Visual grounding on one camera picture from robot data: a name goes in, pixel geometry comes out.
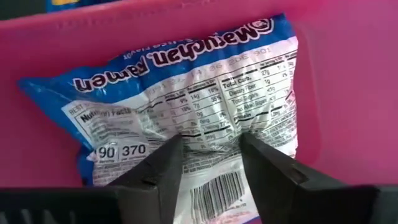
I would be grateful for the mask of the pink plastic bin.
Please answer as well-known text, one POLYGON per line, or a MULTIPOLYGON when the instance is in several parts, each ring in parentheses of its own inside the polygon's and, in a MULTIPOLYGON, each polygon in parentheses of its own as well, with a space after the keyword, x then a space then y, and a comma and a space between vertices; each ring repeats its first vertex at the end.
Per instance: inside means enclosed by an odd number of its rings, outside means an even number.
POLYGON ((283 12, 299 41, 298 160, 350 184, 398 184, 398 0, 120 0, 5 19, 0 187, 77 187, 80 145, 17 86, 127 51, 283 12))

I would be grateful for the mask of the blue Maruchan ramen packet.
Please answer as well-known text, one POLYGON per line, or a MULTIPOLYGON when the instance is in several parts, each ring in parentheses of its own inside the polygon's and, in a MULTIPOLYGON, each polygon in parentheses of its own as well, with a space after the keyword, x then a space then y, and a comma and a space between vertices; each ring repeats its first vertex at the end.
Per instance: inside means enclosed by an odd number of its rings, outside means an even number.
POLYGON ((45 9, 46 12, 58 12, 114 1, 118 0, 45 0, 45 9))
POLYGON ((244 224, 259 214, 239 136, 295 155, 297 50, 292 25, 279 14, 19 86, 81 142, 89 185, 109 184, 179 134, 183 175, 173 224, 244 224))

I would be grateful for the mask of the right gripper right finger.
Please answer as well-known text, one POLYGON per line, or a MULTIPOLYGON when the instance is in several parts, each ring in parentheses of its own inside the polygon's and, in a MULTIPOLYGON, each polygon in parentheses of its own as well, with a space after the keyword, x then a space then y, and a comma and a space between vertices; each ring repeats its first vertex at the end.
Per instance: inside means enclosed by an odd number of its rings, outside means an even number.
POLYGON ((370 224, 376 187, 346 185, 249 133, 240 136, 239 146, 264 224, 370 224))

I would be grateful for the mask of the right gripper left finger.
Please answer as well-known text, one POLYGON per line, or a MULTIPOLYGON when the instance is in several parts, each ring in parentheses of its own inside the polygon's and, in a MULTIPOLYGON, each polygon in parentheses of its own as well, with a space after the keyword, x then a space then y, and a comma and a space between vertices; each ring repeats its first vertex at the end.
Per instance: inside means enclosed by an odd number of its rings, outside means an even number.
POLYGON ((103 187, 0 188, 0 224, 172 224, 182 151, 175 135, 103 187))

